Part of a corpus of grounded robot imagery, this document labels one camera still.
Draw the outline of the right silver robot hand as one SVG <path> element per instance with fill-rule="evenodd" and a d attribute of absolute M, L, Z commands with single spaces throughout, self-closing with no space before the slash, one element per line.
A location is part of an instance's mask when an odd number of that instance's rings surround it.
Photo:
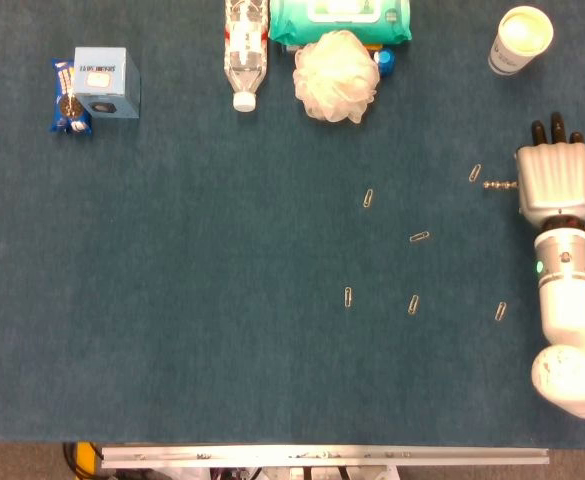
<path fill-rule="evenodd" d="M 548 127 L 531 124 L 532 143 L 516 150 L 519 204 L 533 226 L 544 229 L 550 219 L 570 217 L 585 223 L 585 139 L 568 134 L 563 116 L 553 112 Z"/>

